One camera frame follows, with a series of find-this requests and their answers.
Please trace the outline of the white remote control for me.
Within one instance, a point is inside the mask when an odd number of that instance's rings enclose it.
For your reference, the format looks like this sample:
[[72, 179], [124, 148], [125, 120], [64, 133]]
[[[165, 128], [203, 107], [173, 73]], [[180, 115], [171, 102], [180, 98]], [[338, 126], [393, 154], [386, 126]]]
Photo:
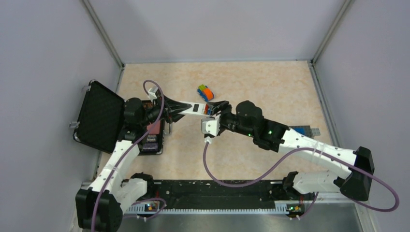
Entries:
[[180, 114], [191, 115], [191, 116], [207, 116], [204, 114], [204, 107], [207, 103], [195, 103], [195, 102], [187, 102], [187, 101], [183, 101], [183, 103], [190, 103], [192, 107], [188, 110], [180, 112]]

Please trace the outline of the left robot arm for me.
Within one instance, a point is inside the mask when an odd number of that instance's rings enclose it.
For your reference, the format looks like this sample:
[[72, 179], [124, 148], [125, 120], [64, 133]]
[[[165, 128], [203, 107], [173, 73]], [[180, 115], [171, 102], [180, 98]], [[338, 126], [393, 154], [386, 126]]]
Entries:
[[139, 198], [151, 199], [155, 187], [142, 177], [135, 177], [122, 186], [133, 160], [140, 154], [140, 143], [148, 136], [148, 126], [165, 119], [180, 120], [195, 106], [191, 102], [157, 97], [151, 108], [145, 108], [139, 98], [126, 100], [120, 106], [119, 119], [113, 131], [104, 132], [110, 140], [104, 148], [111, 154], [100, 174], [87, 189], [75, 196], [78, 226], [93, 232], [116, 232], [123, 216]]

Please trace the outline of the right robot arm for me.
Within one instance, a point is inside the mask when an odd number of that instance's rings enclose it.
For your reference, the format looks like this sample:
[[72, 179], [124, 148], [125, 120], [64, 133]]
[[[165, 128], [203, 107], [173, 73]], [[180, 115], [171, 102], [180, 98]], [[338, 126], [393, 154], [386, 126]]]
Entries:
[[329, 177], [315, 173], [308, 178], [307, 174], [297, 173], [283, 186], [287, 198], [335, 191], [356, 201], [369, 199], [372, 179], [366, 173], [374, 174], [370, 149], [360, 146], [351, 150], [314, 140], [285, 124], [266, 119], [262, 109], [249, 100], [239, 103], [235, 113], [228, 101], [209, 102], [204, 112], [219, 117], [220, 132], [228, 130], [249, 136], [261, 149], [291, 153], [330, 171]]

